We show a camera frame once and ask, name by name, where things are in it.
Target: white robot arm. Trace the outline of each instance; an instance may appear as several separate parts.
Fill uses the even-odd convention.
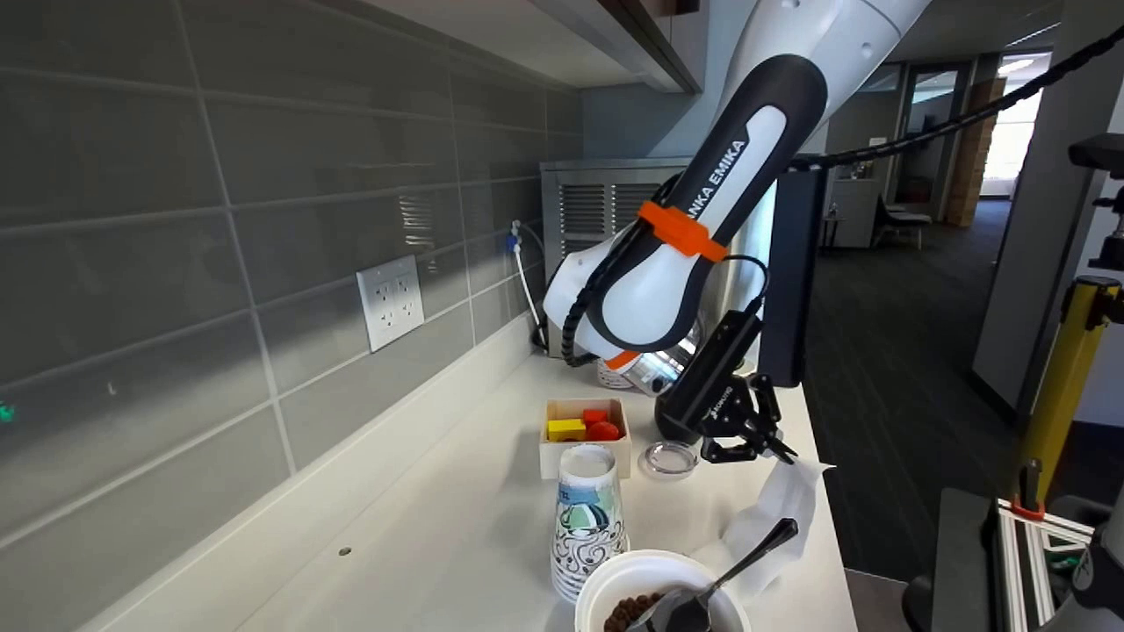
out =
[[[823,117],[912,29],[926,0],[760,0],[731,63],[725,111],[690,167],[614,238],[562,261],[544,314],[575,347],[622,369],[678,343],[705,274]]]

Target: electrical outlet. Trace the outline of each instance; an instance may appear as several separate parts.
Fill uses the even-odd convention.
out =
[[[415,258],[355,274],[373,352],[424,323]]]

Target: kitchen counter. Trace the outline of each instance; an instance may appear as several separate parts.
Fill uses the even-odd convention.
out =
[[[655,438],[655,398],[595,388],[556,359],[525,352],[512,323],[404,405],[378,414],[299,480],[95,619],[95,630],[573,630],[551,595],[556,480],[537,474],[548,400],[614,398],[634,451]],[[802,391],[780,391],[784,438],[814,461]],[[696,466],[655,480],[624,461],[622,500],[634,547],[711,547],[760,495],[774,461]],[[814,488],[808,553],[748,599],[752,625],[855,630],[825,488]]]

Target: gray carpet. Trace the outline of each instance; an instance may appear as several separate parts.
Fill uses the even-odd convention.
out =
[[[932,574],[940,488],[996,495],[1012,474],[1020,434],[965,381],[1006,215],[820,258],[808,392],[849,570]]]

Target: spoon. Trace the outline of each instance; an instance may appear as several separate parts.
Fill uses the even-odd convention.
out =
[[[635,619],[628,625],[628,632],[711,632],[711,596],[736,579],[739,574],[745,574],[748,567],[754,567],[760,560],[765,560],[774,547],[786,546],[799,533],[799,519],[777,519],[777,526],[765,533],[765,542],[760,542],[739,567],[731,567],[720,579],[713,579],[703,595],[699,591],[667,591],[655,608],[642,610],[642,619]]]

